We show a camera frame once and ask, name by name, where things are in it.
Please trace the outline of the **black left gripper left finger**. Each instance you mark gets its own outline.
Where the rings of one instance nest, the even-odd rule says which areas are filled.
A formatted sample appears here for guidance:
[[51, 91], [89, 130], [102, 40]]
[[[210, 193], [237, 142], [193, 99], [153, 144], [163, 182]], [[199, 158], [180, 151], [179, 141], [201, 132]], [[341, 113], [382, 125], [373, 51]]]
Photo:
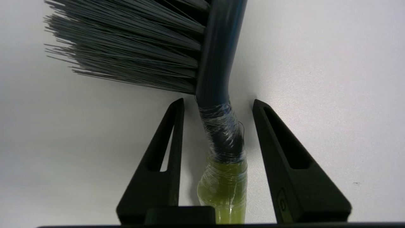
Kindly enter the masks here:
[[116, 209], [121, 224], [143, 224], [150, 209], [178, 206], [184, 99], [166, 110]]

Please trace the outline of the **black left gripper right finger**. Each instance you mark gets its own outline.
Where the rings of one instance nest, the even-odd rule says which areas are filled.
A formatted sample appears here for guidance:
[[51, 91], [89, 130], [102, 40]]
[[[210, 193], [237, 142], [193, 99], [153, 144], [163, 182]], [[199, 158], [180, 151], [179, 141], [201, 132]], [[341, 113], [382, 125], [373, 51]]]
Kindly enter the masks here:
[[252, 114], [277, 222], [347, 222], [350, 202], [272, 107], [255, 99]]

